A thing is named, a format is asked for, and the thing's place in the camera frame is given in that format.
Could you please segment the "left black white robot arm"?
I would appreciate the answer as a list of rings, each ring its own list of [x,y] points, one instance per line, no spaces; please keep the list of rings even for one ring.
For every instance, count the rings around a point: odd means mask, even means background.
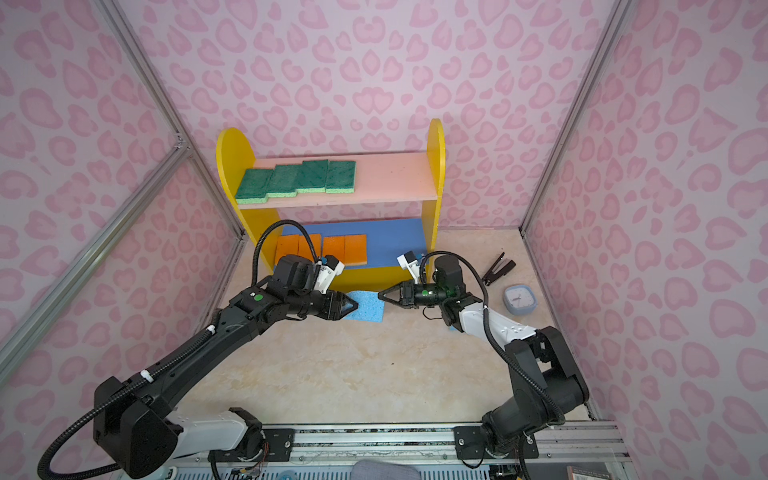
[[[309,316],[337,321],[358,307],[331,284],[344,270],[333,256],[317,262],[288,255],[273,275],[244,289],[219,310],[212,323],[165,358],[125,381],[110,377],[94,394],[93,408],[67,427],[45,450],[37,466],[42,479],[59,479],[53,460],[78,431],[93,426],[93,439],[112,462],[73,472],[89,479],[123,471],[140,479],[174,457],[200,451],[227,452],[235,458],[262,460],[267,445],[261,422],[245,409],[231,407],[201,427],[185,426],[170,415],[183,397],[209,372],[274,324]]]

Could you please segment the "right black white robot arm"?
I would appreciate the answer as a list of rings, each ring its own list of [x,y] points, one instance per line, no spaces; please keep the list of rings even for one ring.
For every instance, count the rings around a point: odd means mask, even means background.
[[[481,419],[485,452],[521,457],[534,435],[560,426],[566,414],[587,403],[590,391],[566,340],[555,327],[536,329],[493,310],[487,285],[464,257],[434,251],[397,258],[411,278],[378,293],[403,309],[436,307],[444,323],[488,341],[506,364],[512,396]]]

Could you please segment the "orange sponge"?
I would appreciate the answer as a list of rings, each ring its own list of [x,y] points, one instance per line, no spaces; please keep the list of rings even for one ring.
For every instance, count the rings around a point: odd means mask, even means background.
[[[299,236],[280,236],[277,241],[274,255],[274,264],[277,264],[282,258],[290,255],[299,254]]]
[[[323,238],[322,254],[324,257],[333,256],[338,261],[345,261],[346,237],[326,236]]]
[[[344,237],[344,259],[347,266],[368,264],[367,236],[363,234]]]
[[[312,261],[319,259],[322,256],[322,236],[310,234],[309,238],[306,238],[304,235],[299,235],[298,255]]]

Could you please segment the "blue sponge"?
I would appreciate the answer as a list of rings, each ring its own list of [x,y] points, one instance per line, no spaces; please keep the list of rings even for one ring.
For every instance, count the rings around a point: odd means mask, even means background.
[[[347,296],[357,303],[357,308],[343,317],[344,320],[381,323],[384,315],[384,302],[377,292],[353,291]]]

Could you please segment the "green sponge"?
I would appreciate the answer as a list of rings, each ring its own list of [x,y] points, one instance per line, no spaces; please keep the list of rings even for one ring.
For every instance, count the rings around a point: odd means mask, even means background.
[[[333,160],[328,162],[325,192],[330,194],[353,193],[356,181],[356,162]]]
[[[297,182],[301,164],[277,165],[267,184],[268,198],[292,198],[297,195]]]
[[[247,169],[235,194],[237,204],[263,204],[268,199],[268,187],[273,169]]]
[[[305,160],[300,165],[295,184],[295,191],[302,193],[324,193],[328,174],[329,161]]]

